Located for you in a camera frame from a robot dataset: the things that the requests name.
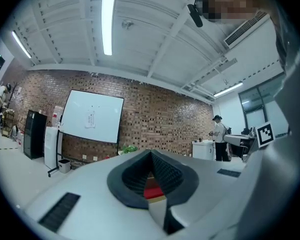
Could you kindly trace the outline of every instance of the fluorescent light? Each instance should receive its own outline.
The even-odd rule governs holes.
[[[29,54],[29,52],[27,51],[27,49],[24,47],[24,45],[21,43],[19,37],[17,36],[17,34],[14,31],[12,31],[12,36],[14,37],[14,39],[16,40],[16,42],[18,43],[18,45],[21,47],[22,51],[24,51],[24,53],[30,59],[31,55]]]
[[[232,87],[230,87],[230,88],[228,88],[228,89],[226,89],[226,90],[223,90],[223,91],[221,91],[221,92],[216,93],[216,94],[213,95],[213,96],[214,96],[214,97],[218,97],[218,96],[220,96],[220,95],[222,95],[222,94],[225,94],[225,93],[227,93],[227,92],[232,91],[233,89],[236,89],[236,88],[242,86],[243,84],[244,84],[243,82],[240,82],[240,83],[236,84],[235,86],[232,86]]]
[[[112,23],[114,19],[115,0],[102,0],[101,30],[103,52],[112,55]]]

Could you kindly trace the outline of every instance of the white ceiling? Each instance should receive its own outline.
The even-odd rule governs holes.
[[[31,70],[109,74],[161,86],[210,104],[214,102],[211,94],[240,81],[247,89],[282,71],[270,20],[229,50],[223,40],[239,24],[202,19],[203,27],[197,28],[186,8],[193,2],[116,0],[112,56],[103,53],[101,0],[23,0],[4,26],[1,38]],[[128,29],[122,27],[126,20],[133,23]],[[31,59],[12,40],[13,30]],[[186,87],[222,56],[229,61],[235,58],[237,63],[200,85],[210,95]]]

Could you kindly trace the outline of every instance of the whiteboard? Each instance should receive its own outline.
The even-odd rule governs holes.
[[[71,90],[60,131],[93,141],[117,143],[123,104],[123,98]]]

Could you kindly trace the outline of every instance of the floor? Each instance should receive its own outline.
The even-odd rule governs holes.
[[[228,170],[241,172],[246,166],[246,163],[242,162],[240,157],[232,157],[230,166],[227,167]]]
[[[12,139],[0,134],[0,186],[11,205],[24,209],[38,194],[67,177],[68,173],[50,169],[43,157],[31,160]]]

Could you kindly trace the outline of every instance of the black cap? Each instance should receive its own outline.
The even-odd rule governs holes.
[[[216,119],[222,120],[222,117],[220,115],[216,114],[214,116],[214,118],[212,119],[212,121],[215,121]]]
[[[6,88],[8,89],[8,92],[10,93],[10,91],[11,91],[11,84],[10,84],[10,83],[7,83],[7,84],[6,84]]]
[[[208,0],[197,0],[195,7],[200,16],[210,22],[217,22],[221,19],[220,13],[215,13],[212,8],[209,8]]]

